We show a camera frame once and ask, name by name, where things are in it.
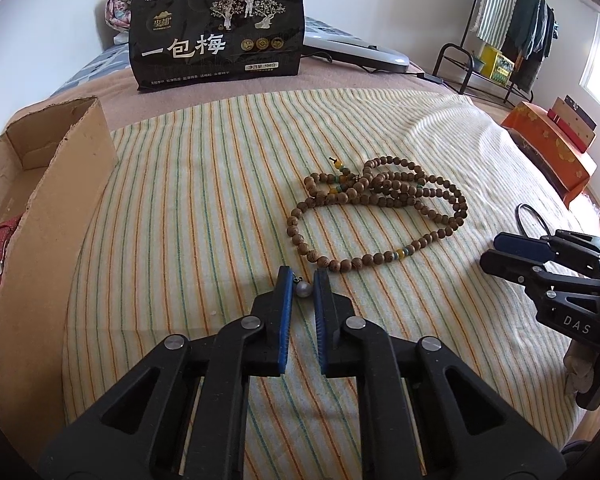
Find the black cord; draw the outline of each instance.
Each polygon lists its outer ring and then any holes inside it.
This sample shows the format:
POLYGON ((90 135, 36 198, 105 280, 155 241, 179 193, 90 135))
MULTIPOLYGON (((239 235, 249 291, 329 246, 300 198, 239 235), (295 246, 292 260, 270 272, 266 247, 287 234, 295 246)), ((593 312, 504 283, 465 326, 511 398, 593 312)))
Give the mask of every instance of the black cord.
POLYGON ((546 231, 547 235, 551 236, 551 230, 549 229, 549 226, 544 221, 544 218, 542 218, 540 216, 540 213, 538 211, 536 211, 535 209, 533 209, 529 204, 518 204, 518 206, 516 207, 516 223, 518 224, 518 230, 520 231, 521 235, 529 238, 529 235, 526 234, 525 228, 522 226, 522 221, 520 220, 520 210, 521 209, 526 209, 532 215, 534 215, 538 219, 538 221, 540 222, 540 224, 542 225, 544 230, 546 231))

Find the striped towel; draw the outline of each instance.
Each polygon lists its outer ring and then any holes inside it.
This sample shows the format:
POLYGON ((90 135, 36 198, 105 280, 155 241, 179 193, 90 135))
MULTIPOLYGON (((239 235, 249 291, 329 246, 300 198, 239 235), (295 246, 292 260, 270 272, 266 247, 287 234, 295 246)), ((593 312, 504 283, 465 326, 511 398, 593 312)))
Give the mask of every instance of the striped towel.
POLYGON ((501 49, 515 7, 516 0, 480 0, 473 28, 476 36, 501 49))
MULTIPOLYGON (((329 89, 231 98, 113 132, 120 163, 85 237, 69 300, 63 391, 72 421, 169 333, 216 333, 271 290, 280 265, 315 266, 286 236, 302 180, 395 153, 444 175, 469 218, 413 258, 331 275, 334 292, 389 334, 437 335, 553 444, 579 412, 563 394, 568 339, 538 324, 520 286, 484 274, 480 254, 529 202, 552 228, 577 227, 551 185, 468 98, 329 89)), ((448 204, 438 207, 448 209, 448 204)), ((321 253, 397 248, 434 225, 413 208, 331 206, 305 215, 321 253)), ((531 235, 541 235, 541 229, 531 235)), ((250 386, 245 477, 360 478, 353 380, 325 380, 314 307, 295 298, 287 373, 250 386)))

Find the white pearl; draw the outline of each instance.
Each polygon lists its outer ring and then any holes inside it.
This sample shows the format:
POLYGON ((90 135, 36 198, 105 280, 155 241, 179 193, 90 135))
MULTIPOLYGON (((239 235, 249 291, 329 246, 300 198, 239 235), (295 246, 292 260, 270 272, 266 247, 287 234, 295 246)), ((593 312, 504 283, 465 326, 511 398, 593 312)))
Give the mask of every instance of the white pearl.
POLYGON ((314 286, 309 282, 298 282, 296 284, 296 296, 308 298, 314 293, 314 286))

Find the blue mattress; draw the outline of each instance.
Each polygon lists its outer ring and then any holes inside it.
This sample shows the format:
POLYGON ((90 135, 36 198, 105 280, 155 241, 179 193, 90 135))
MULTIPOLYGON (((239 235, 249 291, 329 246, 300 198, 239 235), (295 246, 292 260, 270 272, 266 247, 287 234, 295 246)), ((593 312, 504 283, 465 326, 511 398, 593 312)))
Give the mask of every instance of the blue mattress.
MULTIPOLYGON (((323 32, 326 34, 334 34, 336 36, 346 36, 349 38, 354 37, 348 32, 331 27, 331 25, 328 25, 327 23, 314 20, 308 16, 304 18, 304 28, 306 32, 323 32)), ((69 88, 80 86, 88 81, 93 81, 94 79, 109 75, 117 72, 118 70, 123 70, 130 66, 128 43, 112 46, 89 64, 85 65, 80 72, 75 74, 71 79, 69 79, 69 81, 64 83, 51 95, 51 97, 56 96, 65 90, 68 90, 69 88)))

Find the orange floral box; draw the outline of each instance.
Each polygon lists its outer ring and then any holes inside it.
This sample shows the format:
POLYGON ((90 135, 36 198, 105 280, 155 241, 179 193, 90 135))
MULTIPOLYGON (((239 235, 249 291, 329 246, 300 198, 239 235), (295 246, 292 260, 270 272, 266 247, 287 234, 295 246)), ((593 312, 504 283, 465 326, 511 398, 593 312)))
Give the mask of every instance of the orange floral box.
POLYGON ((534 104, 520 103, 507 116, 502 126, 516 130, 538 152, 545 165, 562 184, 561 189, 556 191, 564 204, 569 206, 596 171, 593 159, 587 153, 580 153, 548 117, 547 111, 534 104))

